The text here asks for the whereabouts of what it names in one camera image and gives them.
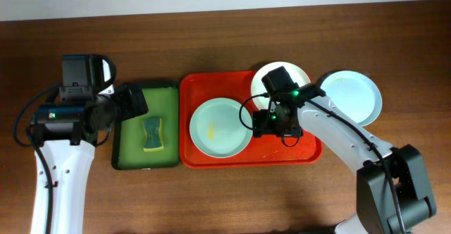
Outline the yellow green sponge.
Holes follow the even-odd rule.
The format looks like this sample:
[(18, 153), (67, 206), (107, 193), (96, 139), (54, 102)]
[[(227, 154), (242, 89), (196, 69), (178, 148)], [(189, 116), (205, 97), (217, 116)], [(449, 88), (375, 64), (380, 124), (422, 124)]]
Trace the yellow green sponge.
[(143, 150), (155, 152), (163, 149), (162, 120), (160, 117), (150, 117), (142, 121), (146, 140)]

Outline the mint green plate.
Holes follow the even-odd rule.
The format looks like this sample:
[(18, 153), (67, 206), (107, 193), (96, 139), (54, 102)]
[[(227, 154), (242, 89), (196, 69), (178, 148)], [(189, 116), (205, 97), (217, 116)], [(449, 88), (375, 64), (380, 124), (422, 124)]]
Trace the mint green plate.
[(252, 119), (245, 107), (229, 98), (210, 99), (194, 111), (190, 137), (203, 154), (226, 159), (242, 152), (252, 139)]

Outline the light blue plate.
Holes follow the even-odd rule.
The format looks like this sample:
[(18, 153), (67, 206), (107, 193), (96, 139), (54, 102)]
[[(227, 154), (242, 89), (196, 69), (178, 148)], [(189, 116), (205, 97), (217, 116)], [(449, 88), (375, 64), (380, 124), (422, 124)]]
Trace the light blue plate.
[(353, 70), (332, 71), (316, 83), (344, 114), (361, 126), (379, 117), (383, 106), (381, 92), (364, 74)]

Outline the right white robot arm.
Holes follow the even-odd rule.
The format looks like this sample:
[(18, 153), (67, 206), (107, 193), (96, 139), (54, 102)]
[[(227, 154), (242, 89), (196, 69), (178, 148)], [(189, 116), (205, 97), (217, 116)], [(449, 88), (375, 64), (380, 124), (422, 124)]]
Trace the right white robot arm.
[(254, 136), (320, 139), (357, 177), (356, 213), (329, 233), (409, 233), (436, 215), (433, 190), (420, 151), (395, 147), (372, 135), (309, 83), (268, 84), (267, 109), (253, 114)]

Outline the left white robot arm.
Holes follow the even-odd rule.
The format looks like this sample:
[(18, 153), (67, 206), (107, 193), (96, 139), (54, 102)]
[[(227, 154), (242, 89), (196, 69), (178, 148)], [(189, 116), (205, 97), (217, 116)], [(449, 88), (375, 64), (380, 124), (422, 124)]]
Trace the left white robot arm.
[(31, 233), (81, 233), (85, 191), (98, 134), (148, 112), (141, 87), (126, 82), (112, 94), (60, 86), (59, 103), (41, 105), (27, 128), (37, 182)]

